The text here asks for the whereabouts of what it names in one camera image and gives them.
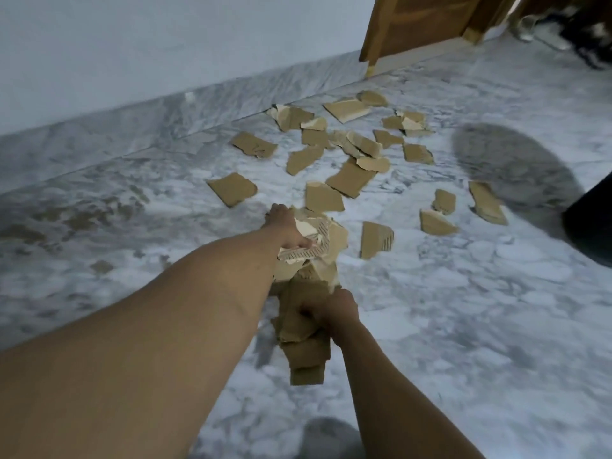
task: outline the person's right hand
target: person's right hand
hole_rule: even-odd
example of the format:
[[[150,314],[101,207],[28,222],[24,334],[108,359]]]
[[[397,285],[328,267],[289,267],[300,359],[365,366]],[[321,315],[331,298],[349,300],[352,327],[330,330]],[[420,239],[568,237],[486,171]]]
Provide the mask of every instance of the person's right hand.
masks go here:
[[[355,298],[344,288],[337,288],[326,301],[302,303],[300,310],[327,330],[337,345],[341,332],[347,326],[359,324]]]

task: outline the black object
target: black object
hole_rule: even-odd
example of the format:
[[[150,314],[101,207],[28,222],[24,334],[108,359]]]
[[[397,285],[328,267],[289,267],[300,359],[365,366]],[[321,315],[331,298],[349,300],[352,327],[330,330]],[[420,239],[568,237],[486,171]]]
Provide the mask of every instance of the black object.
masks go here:
[[[612,267],[612,174],[572,204],[562,216],[563,228],[579,251]]]

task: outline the person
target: person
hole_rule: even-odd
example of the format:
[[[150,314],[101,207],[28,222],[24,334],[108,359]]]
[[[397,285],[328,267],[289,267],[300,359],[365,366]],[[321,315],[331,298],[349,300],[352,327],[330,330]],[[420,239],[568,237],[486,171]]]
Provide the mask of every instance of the person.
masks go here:
[[[11,459],[186,457],[257,330],[293,213],[201,246],[115,305],[0,353],[0,451]],[[482,458],[388,360],[350,292],[304,303],[340,346],[368,457]]]

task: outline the gray marble veining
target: gray marble veining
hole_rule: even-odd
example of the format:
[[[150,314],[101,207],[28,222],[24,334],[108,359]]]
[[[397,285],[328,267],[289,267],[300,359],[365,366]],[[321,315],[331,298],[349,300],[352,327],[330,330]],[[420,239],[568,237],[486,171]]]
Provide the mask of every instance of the gray marble veining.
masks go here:
[[[359,52],[0,136],[0,193],[359,81]]]
[[[350,231],[340,279],[397,367],[491,459],[612,455],[612,270],[573,249],[559,225],[612,171],[610,79],[571,53],[501,38],[298,102],[364,135],[391,109],[343,126],[321,103],[368,88],[429,116],[436,133],[414,141],[436,165],[407,163],[392,147],[392,170],[334,216]],[[238,130],[279,148],[247,157],[228,145]],[[326,151],[289,176],[299,139],[252,115],[0,196],[0,347],[117,301],[203,243],[257,228],[272,202],[302,206],[306,181],[325,180],[346,156]],[[259,193],[227,209],[206,179],[232,171]],[[509,226],[470,211],[472,178],[492,183]],[[454,236],[419,230],[437,188],[458,197]],[[364,220],[394,229],[391,252],[359,259]],[[339,349],[323,386],[290,387],[268,322],[275,306],[266,303],[192,457],[361,457]]]

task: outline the marble baseboard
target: marble baseboard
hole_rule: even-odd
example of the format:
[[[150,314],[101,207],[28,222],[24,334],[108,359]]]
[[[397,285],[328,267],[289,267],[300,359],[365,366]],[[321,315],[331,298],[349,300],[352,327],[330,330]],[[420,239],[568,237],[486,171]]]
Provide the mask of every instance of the marble baseboard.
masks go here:
[[[61,123],[0,136],[0,193],[363,79],[359,52],[273,69]]]

